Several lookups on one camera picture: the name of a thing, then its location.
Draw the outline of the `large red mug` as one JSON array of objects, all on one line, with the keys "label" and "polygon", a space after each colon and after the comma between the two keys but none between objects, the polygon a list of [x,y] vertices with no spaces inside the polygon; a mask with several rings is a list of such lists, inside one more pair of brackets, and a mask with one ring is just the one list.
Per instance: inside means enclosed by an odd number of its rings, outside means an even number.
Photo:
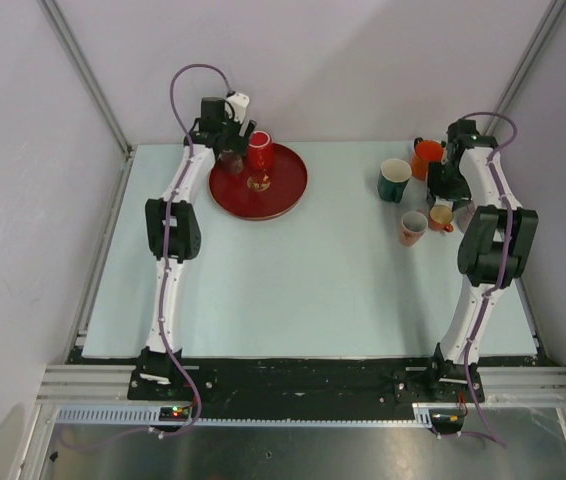
[{"label": "large red mug", "polygon": [[273,166],[274,145],[267,132],[255,131],[251,135],[246,159],[253,170],[267,170]]}]

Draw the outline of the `brown patterned mug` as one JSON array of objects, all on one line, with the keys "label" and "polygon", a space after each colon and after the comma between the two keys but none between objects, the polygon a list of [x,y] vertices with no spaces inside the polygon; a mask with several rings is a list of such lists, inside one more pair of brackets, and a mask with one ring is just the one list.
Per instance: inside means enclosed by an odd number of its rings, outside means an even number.
[{"label": "brown patterned mug", "polygon": [[244,168],[243,157],[231,151],[222,152],[219,156],[220,168],[231,175],[238,175]]}]

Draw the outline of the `lilac ribbed mug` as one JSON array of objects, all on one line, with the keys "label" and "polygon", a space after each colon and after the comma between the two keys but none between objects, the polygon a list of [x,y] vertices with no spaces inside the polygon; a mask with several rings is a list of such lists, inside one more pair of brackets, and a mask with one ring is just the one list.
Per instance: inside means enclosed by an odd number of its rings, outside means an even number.
[{"label": "lilac ribbed mug", "polygon": [[465,233],[467,231],[473,219],[475,211],[476,208],[473,202],[468,203],[457,211],[456,223],[462,233]]}]

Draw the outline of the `small pink square mug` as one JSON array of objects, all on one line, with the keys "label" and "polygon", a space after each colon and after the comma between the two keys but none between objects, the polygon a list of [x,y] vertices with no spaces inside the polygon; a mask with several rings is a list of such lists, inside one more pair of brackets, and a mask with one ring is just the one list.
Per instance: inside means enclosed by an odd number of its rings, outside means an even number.
[{"label": "small pink square mug", "polygon": [[408,211],[399,223],[399,242],[406,247],[412,247],[423,237],[427,228],[428,219],[423,213]]}]

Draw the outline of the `large orange mug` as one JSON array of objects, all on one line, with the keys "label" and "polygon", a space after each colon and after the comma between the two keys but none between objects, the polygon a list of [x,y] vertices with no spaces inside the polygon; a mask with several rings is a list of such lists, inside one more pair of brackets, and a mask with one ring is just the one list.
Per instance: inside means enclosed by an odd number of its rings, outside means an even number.
[{"label": "large orange mug", "polygon": [[412,176],[425,181],[431,163],[440,163],[445,154],[445,141],[425,140],[417,137],[413,141],[411,160]]}]

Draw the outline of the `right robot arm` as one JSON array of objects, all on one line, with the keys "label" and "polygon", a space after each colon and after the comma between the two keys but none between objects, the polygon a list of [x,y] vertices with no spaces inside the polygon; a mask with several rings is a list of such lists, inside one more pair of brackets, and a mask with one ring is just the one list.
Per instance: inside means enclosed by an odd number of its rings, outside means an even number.
[{"label": "right robot arm", "polygon": [[475,118],[448,126],[445,157],[426,176],[429,206],[474,207],[457,255],[461,293],[424,378],[427,394],[442,402],[480,391],[480,341],[503,290],[522,276],[538,226],[537,212],[522,206],[505,178],[504,144],[480,134]]}]

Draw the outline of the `small orange cup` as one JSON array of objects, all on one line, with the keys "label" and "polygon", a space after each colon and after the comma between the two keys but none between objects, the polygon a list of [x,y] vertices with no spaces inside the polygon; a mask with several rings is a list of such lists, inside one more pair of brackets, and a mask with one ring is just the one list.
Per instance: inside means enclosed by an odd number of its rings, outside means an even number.
[{"label": "small orange cup", "polygon": [[453,218],[454,213],[450,207],[436,204],[429,210],[428,226],[433,231],[451,233],[454,231]]}]

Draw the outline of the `dark green mug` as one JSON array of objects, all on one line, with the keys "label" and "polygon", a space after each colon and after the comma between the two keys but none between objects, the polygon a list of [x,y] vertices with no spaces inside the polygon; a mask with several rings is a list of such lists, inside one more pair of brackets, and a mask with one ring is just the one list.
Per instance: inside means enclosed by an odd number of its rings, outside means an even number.
[{"label": "dark green mug", "polygon": [[379,198],[385,202],[400,203],[411,176],[412,169],[407,161],[398,158],[385,160],[377,181]]}]

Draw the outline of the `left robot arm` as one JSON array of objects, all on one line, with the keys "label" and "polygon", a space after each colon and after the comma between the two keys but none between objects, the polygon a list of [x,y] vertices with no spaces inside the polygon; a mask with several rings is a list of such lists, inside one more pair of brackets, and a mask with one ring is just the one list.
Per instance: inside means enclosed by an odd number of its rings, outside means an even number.
[{"label": "left robot arm", "polygon": [[249,103],[249,97],[238,92],[226,98],[203,98],[200,115],[184,138],[183,157],[173,179],[159,198],[145,203],[148,246],[156,259],[157,284],[152,324],[137,372],[164,399],[177,397],[185,385],[185,376],[171,357],[181,349],[176,307],[186,267],[198,256],[202,243],[195,199],[220,157],[246,154],[256,127],[255,121],[245,119]]}]

